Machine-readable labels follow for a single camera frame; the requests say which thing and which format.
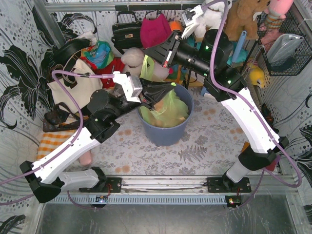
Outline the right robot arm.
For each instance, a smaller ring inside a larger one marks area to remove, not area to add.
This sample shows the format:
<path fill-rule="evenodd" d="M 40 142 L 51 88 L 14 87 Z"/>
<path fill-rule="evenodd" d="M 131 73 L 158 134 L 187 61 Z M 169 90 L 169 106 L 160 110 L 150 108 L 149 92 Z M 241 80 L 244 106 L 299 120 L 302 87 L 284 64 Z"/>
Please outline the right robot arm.
<path fill-rule="evenodd" d="M 226 192 L 240 190 L 239 183 L 249 172 L 267 169 L 289 143 L 270 127 L 256 107 L 244 78 L 227 64 L 232 49 L 228 36 L 216 29 L 205 33 L 200 49 L 189 45 L 177 30 L 164 42 L 144 49 L 144 54 L 165 68 L 179 64 L 202 75 L 208 93 L 233 115 L 247 136 L 249 146 L 214 184 L 216 189 Z"/>

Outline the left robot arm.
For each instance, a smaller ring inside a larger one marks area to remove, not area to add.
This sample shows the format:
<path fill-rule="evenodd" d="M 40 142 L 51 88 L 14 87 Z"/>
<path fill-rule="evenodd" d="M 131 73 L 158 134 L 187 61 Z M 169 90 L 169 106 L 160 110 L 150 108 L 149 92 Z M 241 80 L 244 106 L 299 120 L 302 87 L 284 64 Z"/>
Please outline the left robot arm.
<path fill-rule="evenodd" d="M 53 152 L 35 162 L 25 161 L 20 169 L 39 203 L 46 203 L 64 191 L 109 192 L 111 185 L 100 167 L 66 172 L 84 153 L 105 142 L 120 127 L 117 119 L 141 106 L 153 109 L 170 91 L 170 82 L 128 77 L 122 81 L 124 93 L 118 97 L 100 89 L 92 93 L 83 125 Z"/>

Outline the green plastic trash bag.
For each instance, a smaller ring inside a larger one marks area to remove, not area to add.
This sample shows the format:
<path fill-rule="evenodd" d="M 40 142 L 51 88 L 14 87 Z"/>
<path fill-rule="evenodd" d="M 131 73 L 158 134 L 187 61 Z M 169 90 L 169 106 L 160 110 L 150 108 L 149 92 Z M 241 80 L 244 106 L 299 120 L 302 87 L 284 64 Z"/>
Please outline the green plastic trash bag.
<path fill-rule="evenodd" d="M 144 57 L 140 74 L 143 79 L 153 81 L 154 63 L 149 56 Z M 153 126 L 169 128 L 183 123 L 189 117 L 189 108 L 172 90 L 156 104 L 154 110 L 142 106 L 139 108 L 139 114 L 144 121 Z"/>

